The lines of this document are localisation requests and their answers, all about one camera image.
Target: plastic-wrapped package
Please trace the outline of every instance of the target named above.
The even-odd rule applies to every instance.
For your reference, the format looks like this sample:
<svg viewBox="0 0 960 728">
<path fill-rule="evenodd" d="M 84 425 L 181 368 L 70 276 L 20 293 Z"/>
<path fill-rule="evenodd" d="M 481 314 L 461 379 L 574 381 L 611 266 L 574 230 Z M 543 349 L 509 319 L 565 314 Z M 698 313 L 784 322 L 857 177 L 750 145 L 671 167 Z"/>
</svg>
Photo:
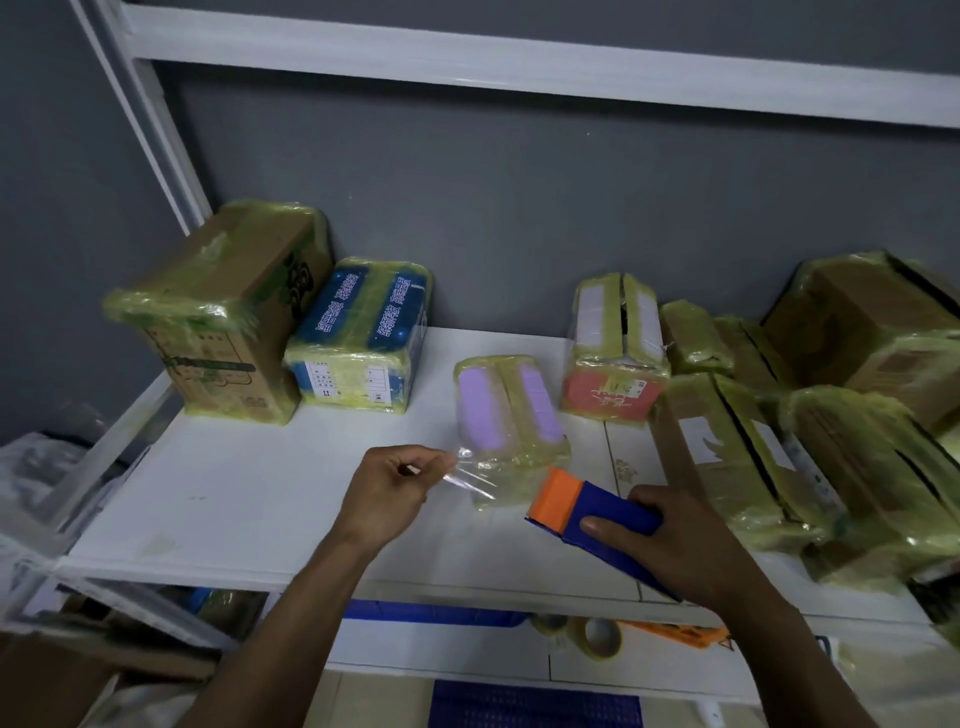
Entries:
<svg viewBox="0 0 960 728">
<path fill-rule="evenodd" d="M 733 374 L 733 354 L 703 308 L 690 301 L 665 303 L 660 323 L 673 374 Z"/>
<path fill-rule="evenodd" d="M 780 428 L 815 483 L 806 516 L 832 537 L 804 553 L 811 576 L 882 589 L 960 556 L 960 467 L 899 408 L 811 387 L 783 399 Z"/>
<path fill-rule="evenodd" d="M 650 422 L 670 486 L 707 500 L 745 546 L 796 552 L 822 537 L 780 499 L 801 490 L 803 476 L 745 387 L 707 374 L 675 376 Z"/>
<path fill-rule="evenodd" d="M 332 267 L 317 210 L 230 203 L 104 310 L 143 331 L 189 414 L 282 425 L 300 401 L 283 347 Z"/>
<path fill-rule="evenodd" d="M 430 271 L 415 263 L 337 263 L 284 355 L 304 401 L 405 412 L 432 291 Z"/>
<path fill-rule="evenodd" d="M 461 448 L 456 477 L 478 506 L 529 504 L 570 443 L 532 356 L 477 356 L 453 370 Z"/>
<path fill-rule="evenodd" d="M 561 409 L 644 422 L 670 376 L 653 290 L 630 274 L 583 280 L 569 340 Z"/>
<path fill-rule="evenodd" d="M 960 291 L 886 253 L 811 260 L 763 321 L 802 386 L 906 404 L 932 428 L 960 407 Z"/>
<path fill-rule="evenodd" d="M 736 316 L 719 316 L 713 323 L 733 354 L 735 381 L 764 400 L 777 400 L 800 386 L 783 357 L 767 341 L 760 324 Z"/>
</svg>

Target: hand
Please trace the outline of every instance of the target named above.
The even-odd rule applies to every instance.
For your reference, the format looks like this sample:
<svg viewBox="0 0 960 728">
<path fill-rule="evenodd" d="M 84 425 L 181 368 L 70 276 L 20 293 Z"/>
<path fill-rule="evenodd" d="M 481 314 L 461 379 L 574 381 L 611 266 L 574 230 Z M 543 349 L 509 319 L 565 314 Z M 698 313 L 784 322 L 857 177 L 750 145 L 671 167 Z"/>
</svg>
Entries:
<svg viewBox="0 0 960 728">
<path fill-rule="evenodd" d="M 754 557 L 705 501 L 658 485 L 638 485 L 628 498 L 663 515 L 663 524 L 653 536 L 594 517 L 582 519 L 580 527 L 597 541 L 632 556 L 667 589 L 716 612 L 724 621 L 751 600 L 782 599 Z"/>
<path fill-rule="evenodd" d="M 372 559 L 414 522 L 427 491 L 456 461 L 448 452 L 422 445 L 370 448 L 353 474 L 328 538 L 358 546 Z M 419 474 L 410 474 L 408 465 Z"/>
</svg>

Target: gray wall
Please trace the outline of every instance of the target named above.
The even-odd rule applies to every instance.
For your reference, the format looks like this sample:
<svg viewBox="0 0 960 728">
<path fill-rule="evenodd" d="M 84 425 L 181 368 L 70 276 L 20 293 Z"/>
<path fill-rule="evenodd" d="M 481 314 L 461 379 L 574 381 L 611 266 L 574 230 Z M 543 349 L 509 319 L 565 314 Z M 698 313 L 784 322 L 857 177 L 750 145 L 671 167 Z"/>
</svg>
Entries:
<svg viewBox="0 0 960 728">
<path fill-rule="evenodd" d="M 148 0 L 450 33 L 960 73 L 952 0 Z"/>
<path fill-rule="evenodd" d="M 199 66 L 162 69 L 214 200 L 323 209 L 414 260 L 433 322 L 564 333 L 576 282 L 758 316 L 804 258 L 889 247 L 960 280 L 960 134 Z"/>
<path fill-rule="evenodd" d="M 69 4 L 0 8 L 0 443 L 89 437 L 158 374 L 100 300 L 180 237 Z"/>
</svg>

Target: blue basket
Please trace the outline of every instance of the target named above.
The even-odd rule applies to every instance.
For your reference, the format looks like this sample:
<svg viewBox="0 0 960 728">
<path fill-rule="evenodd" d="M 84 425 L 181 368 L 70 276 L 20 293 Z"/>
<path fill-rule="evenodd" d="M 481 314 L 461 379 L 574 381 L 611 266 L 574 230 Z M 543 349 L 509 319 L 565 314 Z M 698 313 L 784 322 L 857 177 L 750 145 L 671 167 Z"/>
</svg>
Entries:
<svg viewBox="0 0 960 728">
<path fill-rule="evenodd" d="M 522 624 L 527 616 L 523 612 L 502 612 L 497 609 L 351 599 L 344 612 L 344 619 L 409 621 L 419 624 L 469 624 L 475 627 L 516 627 Z"/>
<path fill-rule="evenodd" d="M 437 680 L 428 728 L 643 728 L 628 695 Z"/>
</svg>

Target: tape roll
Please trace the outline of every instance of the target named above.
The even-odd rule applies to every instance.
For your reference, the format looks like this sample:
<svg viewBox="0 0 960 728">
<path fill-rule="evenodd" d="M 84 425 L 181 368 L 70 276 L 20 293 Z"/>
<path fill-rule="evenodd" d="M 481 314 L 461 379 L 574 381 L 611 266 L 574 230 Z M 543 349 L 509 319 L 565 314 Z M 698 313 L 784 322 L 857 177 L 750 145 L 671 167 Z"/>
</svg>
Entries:
<svg viewBox="0 0 960 728">
<path fill-rule="evenodd" d="M 566 628 L 566 615 L 530 615 L 533 628 L 545 637 L 559 635 Z"/>
<path fill-rule="evenodd" d="M 620 625 L 612 619 L 571 617 L 566 623 L 566 635 L 591 660 L 616 657 L 623 646 Z"/>
</svg>

